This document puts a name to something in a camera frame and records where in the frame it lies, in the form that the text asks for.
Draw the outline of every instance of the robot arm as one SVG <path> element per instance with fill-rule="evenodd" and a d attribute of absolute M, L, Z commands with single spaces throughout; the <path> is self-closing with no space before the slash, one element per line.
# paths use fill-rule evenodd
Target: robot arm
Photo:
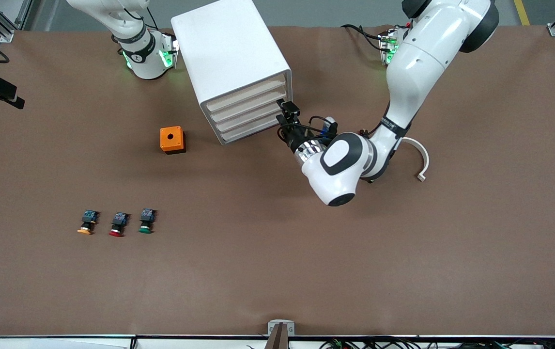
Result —
<path fill-rule="evenodd" d="M 142 79 L 155 79 L 172 68 L 178 43 L 169 34 L 149 31 L 137 11 L 149 0 L 67 0 L 112 32 L 123 48 L 127 66 Z"/>
<path fill-rule="evenodd" d="M 398 48 L 386 73 L 390 104 L 372 137 L 346 132 L 328 145 L 311 146 L 315 140 L 306 139 L 293 150 L 326 205 L 348 203 L 355 197 L 358 179 L 372 183 L 383 174 L 413 117 L 455 55 L 484 44 L 499 22 L 494 0 L 404 0 L 403 10 L 413 22 L 395 40 Z"/>

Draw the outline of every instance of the yellow floor line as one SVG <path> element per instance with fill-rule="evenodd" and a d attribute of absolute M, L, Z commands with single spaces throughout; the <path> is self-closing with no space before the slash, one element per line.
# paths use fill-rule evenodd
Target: yellow floor line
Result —
<path fill-rule="evenodd" d="M 519 13 L 521 24 L 523 24 L 523 26 L 529 26 L 529 18 L 527 18 L 525 6 L 523 6 L 523 0 L 514 0 L 514 6 L 516 6 L 516 11 Z"/>

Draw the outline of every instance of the table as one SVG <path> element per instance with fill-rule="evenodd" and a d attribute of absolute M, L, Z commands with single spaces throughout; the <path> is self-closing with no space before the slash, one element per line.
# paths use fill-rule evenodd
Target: table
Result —
<path fill-rule="evenodd" d="M 378 53 L 274 27 L 302 115 L 373 128 Z M 106 32 L 18 32 L 0 76 L 0 334 L 555 335 L 555 38 L 499 27 L 459 54 L 357 197 L 325 207 L 275 129 L 219 145 L 184 69 L 142 81 Z M 181 125 L 187 153 L 163 155 Z M 136 232 L 142 208 L 155 232 Z M 96 234 L 76 233 L 85 209 Z M 132 214 L 124 238 L 114 212 Z"/>

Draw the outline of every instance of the orange push button box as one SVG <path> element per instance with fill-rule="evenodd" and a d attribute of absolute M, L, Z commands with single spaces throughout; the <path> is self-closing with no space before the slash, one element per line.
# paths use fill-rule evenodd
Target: orange push button box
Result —
<path fill-rule="evenodd" d="M 162 128 L 159 138 L 164 153 L 170 155 L 186 152 L 185 133 L 180 126 Z"/>

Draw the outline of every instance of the white curved cable holder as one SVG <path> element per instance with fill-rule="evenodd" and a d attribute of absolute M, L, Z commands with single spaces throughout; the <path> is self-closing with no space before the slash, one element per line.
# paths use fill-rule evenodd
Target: white curved cable holder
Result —
<path fill-rule="evenodd" d="M 419 143 L 415 139 L 412 139 L 409 137 L 403 137 L 400 143 L 402 144 L 402 142 L 406 142 L 414 146 L 415 149 L 419 151 L 419 154 L 422 155 L 422 159 L 424 160 L 424 168 L 422 168 L 421 172 L 417 173 L 417 178 L 421 182 L 425 181 L 426 177 L 424 176 L 424 173 L 426 172 L 426 170 L 428 170 L 428 165 L 430 164 L 430 161 L 431 161 L 430 157 L 428 156 L 428 150 L 426 150 L 426 148 L 422 145 L 422 143 Z"/>

